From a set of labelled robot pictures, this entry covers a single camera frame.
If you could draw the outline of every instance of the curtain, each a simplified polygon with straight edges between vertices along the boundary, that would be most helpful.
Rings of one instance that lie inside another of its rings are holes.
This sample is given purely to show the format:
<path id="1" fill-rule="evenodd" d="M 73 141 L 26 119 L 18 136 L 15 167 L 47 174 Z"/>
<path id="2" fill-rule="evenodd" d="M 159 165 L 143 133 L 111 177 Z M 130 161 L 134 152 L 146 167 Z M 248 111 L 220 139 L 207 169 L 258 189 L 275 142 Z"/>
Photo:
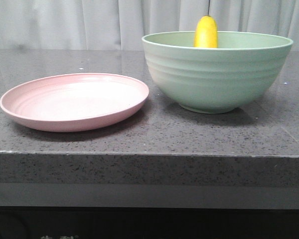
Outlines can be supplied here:
<path id="1" fill-rule="evenodd" d="M 208 0 L 0 0 L 0 48 L 142 50 L 141 37 L 195 30 Z M 299 0 L 211 0 L 218 30 L 286 36 L 299 51 Z"/>

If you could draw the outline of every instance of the pink plate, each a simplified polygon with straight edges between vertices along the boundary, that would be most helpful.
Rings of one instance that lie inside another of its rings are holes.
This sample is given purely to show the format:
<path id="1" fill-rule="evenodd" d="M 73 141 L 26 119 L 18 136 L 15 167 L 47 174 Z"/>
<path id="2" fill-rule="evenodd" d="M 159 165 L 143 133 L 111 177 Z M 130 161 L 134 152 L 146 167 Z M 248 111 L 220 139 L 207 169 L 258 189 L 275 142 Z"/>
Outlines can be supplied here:
<path id="1" fill-rule="evenodd" d="M 136 113 L 149 95 L 128 76 L 83 73 L 51 76 L 7 91 L 0 106 L 15 122 L 52 132 L 76 132 L 120 122 Z"/>

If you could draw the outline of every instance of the bowl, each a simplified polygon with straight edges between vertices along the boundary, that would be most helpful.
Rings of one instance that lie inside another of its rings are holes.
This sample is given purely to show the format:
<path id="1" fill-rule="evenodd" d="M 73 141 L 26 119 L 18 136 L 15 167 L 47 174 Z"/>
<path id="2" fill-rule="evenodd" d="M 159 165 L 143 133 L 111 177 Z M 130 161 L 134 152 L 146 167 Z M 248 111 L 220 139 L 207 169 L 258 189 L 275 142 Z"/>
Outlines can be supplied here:
<path id="1" fill-rule="evenodd" d="M 275 81 L 292 47 L 286 37 L 218 32 L 218 48 L 192 47 L 194 31 L 142 38 L 150 75 L 183 108 L 208 114 L 233 110 L 260 97 Z"/>

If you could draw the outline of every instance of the gray countertop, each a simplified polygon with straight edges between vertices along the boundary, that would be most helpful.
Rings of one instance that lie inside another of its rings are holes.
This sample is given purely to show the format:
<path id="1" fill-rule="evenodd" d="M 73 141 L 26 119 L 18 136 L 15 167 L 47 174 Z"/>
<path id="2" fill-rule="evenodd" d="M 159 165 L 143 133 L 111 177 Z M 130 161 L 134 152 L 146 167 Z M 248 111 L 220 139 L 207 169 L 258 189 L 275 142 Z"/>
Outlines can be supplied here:
<path id="1" fill-rule="evenodd" d="M 0 97 L 30 80 L 84 72 L 137 78 L 149 97 L 120 123 L 76 133 L 29 129 L 0 109 L 0 184 L 299 190 L 299 52 L 261 98 L 221 115 L 167 98 L 141 51 L 0 50 Z"/>

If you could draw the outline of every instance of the banana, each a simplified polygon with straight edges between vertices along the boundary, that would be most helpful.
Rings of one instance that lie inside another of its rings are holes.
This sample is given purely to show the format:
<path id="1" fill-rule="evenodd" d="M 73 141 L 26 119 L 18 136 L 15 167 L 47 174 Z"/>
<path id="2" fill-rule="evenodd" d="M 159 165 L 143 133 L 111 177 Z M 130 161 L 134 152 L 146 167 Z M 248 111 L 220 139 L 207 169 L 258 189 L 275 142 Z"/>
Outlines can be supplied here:
<path id="1" fill-rule="evenodd" d="M 203 16 L 198 22 L 194 47 L 217 48 L 217 24 L 211 16 Z"/>

